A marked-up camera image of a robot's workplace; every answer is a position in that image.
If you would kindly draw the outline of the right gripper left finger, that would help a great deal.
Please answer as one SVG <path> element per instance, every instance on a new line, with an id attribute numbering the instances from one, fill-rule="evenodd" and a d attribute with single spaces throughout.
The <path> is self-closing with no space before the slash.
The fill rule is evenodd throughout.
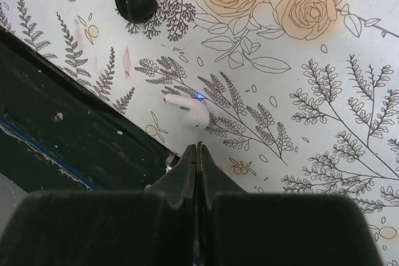
<path id="1" fill-rule="evenodd" d="M 191 265 L 196 146 L 144 191 L 39 191 L 1 237 L 2 265 Z"/>

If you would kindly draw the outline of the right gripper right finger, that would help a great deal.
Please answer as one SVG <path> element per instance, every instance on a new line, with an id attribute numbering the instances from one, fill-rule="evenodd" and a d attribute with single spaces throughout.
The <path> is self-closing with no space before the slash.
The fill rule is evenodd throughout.
<path id="1" fill-rule="evenodd" d="M 205 265 L 381 265 L 364 216 L 344 196 L 250 193 L 196 150 Z"/>

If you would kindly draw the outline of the white earbud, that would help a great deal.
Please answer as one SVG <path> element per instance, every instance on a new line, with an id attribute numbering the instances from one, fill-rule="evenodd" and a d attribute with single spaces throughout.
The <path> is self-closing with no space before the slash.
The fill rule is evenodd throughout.
<path id="1" fill-rule="evenodd" d="M 209 111 L 199 100 L 169 93 L 165 95 L 164 102 L 188 109 L 182 119 L 184 126 L 192 129 L 205 129 L 209 125 Z"/>

